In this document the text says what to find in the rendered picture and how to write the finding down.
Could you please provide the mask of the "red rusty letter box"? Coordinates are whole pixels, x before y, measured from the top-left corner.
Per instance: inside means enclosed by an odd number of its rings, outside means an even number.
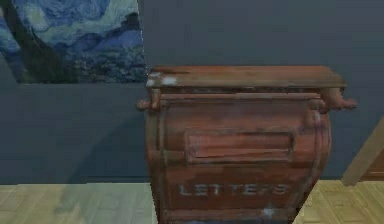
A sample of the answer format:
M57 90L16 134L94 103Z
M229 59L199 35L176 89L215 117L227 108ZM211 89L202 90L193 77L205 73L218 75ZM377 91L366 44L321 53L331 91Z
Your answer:
M156 66L145 149L158 224L292 224L353 109L325 66Z

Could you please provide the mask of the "blue swirly night painting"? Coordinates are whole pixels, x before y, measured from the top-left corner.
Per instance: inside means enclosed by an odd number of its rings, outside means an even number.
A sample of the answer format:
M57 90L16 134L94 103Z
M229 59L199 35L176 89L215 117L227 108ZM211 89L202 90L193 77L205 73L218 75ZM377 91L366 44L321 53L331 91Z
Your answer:
M20 84L139 83L138 0L0 0L0 55Z

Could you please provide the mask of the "brown wooden room door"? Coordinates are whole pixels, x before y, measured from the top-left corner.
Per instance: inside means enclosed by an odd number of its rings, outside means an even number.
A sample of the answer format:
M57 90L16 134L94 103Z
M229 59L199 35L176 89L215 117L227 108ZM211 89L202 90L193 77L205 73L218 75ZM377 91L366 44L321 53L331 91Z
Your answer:
M341 178L345 186L354 186L362 181L384 181L384 116Z

